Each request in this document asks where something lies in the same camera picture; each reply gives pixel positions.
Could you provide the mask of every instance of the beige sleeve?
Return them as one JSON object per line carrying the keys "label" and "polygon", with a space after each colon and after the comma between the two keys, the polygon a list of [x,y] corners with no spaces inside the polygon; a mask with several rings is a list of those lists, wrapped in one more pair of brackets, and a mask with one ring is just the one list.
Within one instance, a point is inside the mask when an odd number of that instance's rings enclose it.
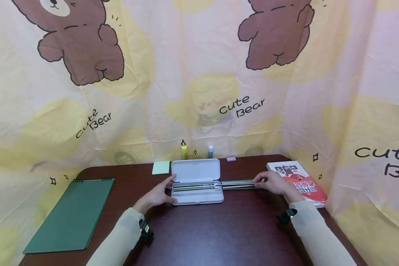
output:
{"label": "beige sleeve", "polygon": [[356,263],[343,244],[328,228],[325,219],[312,202],[290,204],[298,212],[291,219],[314,266],[353,266]]}
{"label": "beige sleeve", "polygon": [[143,215],[133,208],[126,210],[87,266],[122,266],[140,238],[140,219],[144,219]]}

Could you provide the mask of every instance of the green notebook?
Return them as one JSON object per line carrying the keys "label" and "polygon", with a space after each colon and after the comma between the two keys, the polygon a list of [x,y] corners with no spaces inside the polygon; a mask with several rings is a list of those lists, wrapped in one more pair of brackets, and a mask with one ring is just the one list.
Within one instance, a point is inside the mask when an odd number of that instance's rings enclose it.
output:
{"label": "green notebook", "polygon": [[113,178],[73,180],[23,253],[85,249],[113,183]]}

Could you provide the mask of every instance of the cute bear curtain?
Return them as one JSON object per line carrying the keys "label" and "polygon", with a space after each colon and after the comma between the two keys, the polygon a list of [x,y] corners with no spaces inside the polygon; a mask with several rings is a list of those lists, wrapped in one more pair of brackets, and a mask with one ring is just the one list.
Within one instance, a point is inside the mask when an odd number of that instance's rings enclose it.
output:
{"label": "cute bear curtain", "polygon": [[0,266],[82,169],[181,143],[299,160],[399,265],[399,0],[0,0]]}

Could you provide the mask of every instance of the yellow glue stick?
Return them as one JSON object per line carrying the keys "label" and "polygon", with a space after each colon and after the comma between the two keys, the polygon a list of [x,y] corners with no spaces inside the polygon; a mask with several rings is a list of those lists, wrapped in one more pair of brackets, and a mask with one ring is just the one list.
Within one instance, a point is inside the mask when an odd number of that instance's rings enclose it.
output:
{"label": "yellow glue stick", "polygon": [[183,160],[188,159],[188,146],[186,146],[186,145],[182,146],[182,159]]}

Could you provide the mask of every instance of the light green sticky note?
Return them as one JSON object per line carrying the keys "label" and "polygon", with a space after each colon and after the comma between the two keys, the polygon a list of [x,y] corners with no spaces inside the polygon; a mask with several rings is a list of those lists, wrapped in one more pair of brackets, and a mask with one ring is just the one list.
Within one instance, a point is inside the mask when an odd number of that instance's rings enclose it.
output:
{"label": "light green sticky note", "polygon": [[168,174],[170,161],[155,162],[152,168],[152,174]]}

